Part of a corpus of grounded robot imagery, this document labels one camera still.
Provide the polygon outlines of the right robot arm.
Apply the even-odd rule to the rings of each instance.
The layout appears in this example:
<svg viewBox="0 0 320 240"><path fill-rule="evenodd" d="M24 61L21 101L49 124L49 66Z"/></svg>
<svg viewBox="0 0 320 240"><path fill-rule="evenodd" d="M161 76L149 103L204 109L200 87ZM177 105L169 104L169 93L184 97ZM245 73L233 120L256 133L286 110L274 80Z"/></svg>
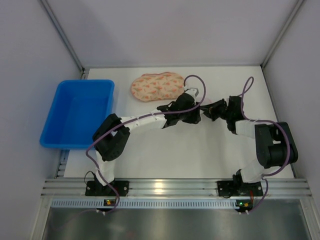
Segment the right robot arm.
<svg viewBox="0 0 320 240"><path fill-rule="evenodd" d="M297 162L299 154L288 123L247 118L241 96L230 96L228 101L221 99L200 109L212 121L225 120L233 134L255 140L256 157L236 172L235 181L253 184Z"/></svg>

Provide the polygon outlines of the pink trimmed mesh laundry bag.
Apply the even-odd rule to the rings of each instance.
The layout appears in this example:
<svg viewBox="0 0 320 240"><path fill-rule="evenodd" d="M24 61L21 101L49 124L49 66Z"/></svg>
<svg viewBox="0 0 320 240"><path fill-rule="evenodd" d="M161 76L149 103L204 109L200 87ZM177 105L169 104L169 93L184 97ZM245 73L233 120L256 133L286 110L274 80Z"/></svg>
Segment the pink trimmed mesh laundry bag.
<svg viewBox="0 0 320 240"><path fill-rule="evenodd" d="M210 105L212 103L213 103L213 101L210 98L205 98L200 105L201 106L206 106L206 105Z"/></svg>

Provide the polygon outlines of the blue plastic bin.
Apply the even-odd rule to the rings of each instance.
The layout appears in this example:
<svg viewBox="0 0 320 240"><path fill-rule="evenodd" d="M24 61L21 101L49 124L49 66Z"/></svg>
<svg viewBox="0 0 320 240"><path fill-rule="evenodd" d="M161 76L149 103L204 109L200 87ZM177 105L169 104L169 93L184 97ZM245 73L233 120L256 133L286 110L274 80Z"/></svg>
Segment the blue plastic bin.
<svg viewBox="0 0 320 240"><path fill-rule="evenodd" d="M62 81L56 89L39 142L45 148L86 149L112 113L115 83L109 79Z"/></svg>

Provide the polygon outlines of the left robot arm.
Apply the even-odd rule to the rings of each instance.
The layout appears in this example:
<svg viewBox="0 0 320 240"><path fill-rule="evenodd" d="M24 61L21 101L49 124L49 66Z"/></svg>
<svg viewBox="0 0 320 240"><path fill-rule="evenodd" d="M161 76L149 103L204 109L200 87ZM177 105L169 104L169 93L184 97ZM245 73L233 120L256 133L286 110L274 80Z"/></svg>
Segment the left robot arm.
<svg viewBox="0 0 320 240"><path fill-rule="evenodd" d="M92 139L96 152L95 178L103 187L115 179L115 159L124 151L131 134L153 129L165 129L182 121L188 124L200 122L200 102L196 102L198 90L189 88L175 101L158 106L140 116L118 117L110 114L94 133Z"/></svg>

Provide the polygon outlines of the floral orange laundry bag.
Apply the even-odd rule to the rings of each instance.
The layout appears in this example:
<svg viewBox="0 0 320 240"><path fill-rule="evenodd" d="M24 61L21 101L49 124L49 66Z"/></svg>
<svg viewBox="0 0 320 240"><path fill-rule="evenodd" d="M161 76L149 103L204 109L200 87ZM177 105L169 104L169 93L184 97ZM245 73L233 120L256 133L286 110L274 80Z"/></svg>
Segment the floral orange laundry bag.
<svg viewBox="0 0 320 240"><path fill-rule="evenodd" d="M174 100L184 92L184 78L175 72L143 74L133 81L130 92L142 102Z"/></svg>

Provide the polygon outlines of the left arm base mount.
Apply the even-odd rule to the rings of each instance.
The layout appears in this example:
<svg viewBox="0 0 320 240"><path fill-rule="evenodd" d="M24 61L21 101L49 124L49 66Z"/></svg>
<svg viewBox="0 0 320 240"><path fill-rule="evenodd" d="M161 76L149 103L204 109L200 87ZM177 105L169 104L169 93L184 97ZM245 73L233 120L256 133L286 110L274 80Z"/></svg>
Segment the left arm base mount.
<svg viewBox="0 0 320 240"><path fill-rule="evenodd" d="M129 192L129 181L114 180L110 185L120 197L125 197ZM108 185L103 186L98 180L91 180L86 183L85 196L88 197L115 197L116 192Z"/></svg>

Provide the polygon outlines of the aluminium mounting rail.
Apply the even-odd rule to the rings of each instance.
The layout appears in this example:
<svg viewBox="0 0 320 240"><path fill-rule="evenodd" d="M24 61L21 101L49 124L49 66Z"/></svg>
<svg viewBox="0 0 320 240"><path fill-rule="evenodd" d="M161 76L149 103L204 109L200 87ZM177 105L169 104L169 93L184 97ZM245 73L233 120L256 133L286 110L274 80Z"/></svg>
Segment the aluminium mounting rail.
<svg viewBox="0 0 320 240"><path fill-rule="evenodd" d="M299 178L272 178L250 190L236 191L222 179L124 178L115 182L116 193L96 193L88 177L46 179L41 198L53 207L135 209L235 209L248 211L268 200L295 201L304 209L314 206L308 182Z"/></svg>

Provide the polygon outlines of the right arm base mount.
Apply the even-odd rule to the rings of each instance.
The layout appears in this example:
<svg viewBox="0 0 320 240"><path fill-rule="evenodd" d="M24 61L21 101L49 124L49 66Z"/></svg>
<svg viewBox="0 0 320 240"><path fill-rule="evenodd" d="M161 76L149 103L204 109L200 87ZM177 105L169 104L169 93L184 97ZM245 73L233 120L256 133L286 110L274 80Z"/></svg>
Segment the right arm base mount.
<svg viewBox="0 0 320 240"><path fill-rule="evenodd" d="M242 183L234 180L217 181L218 196L231 197L262 197L264 192L260 182Z"/></svg>

